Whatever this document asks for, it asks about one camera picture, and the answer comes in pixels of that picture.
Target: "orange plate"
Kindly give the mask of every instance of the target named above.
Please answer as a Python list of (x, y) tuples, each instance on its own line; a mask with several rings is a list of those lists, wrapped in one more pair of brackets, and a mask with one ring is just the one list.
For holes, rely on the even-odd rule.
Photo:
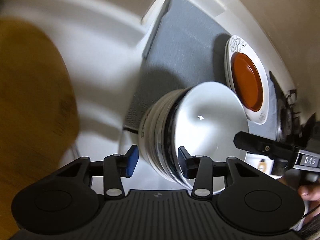
[(236, 52), (231, 58), (232, 77), (236, 94), (242, 104), (257, 112), (263, 101), (260, 75), (252, 60), (243, 53)]

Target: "wood grain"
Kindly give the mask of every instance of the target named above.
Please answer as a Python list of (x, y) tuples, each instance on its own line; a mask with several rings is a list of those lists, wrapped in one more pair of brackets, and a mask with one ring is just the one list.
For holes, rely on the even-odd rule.
[(56, 170), (78, 132), (75, 96), (55, 45), (28, 22), (0, 19), (0, 240), (18, 230), (13, 197)]

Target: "screw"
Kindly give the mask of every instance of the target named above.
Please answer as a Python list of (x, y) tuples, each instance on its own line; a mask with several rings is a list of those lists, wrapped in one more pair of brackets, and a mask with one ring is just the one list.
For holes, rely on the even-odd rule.
[(206, 197), (210, 194), (210, 191), (205, 188), (198, 188), (195, 190), (195, 195), (199, 197)]
[(118, 188), (111, 188), (106, 191), (107, 195), (110, 197), (117, 197), (122, 194), (122, 191)]

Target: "stack of bowls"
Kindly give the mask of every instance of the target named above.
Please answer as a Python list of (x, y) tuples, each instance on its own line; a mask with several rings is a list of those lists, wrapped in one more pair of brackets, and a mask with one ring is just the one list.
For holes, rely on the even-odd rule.
[[(194, 179), (184, 178), (178, 163), (178, 148), (191, 156), (206, 155), (225, 162), (229, 156), (245, 160), (233, 138), (248, 132), (246, 114), (238, 97), (217, 82), (174, 90), (151, 106), (139, 127), (139, 148), (143, 158), (167, 180), (191, 189)], [(213, 180), (214, 193), (224, 189), (224, 179)]]

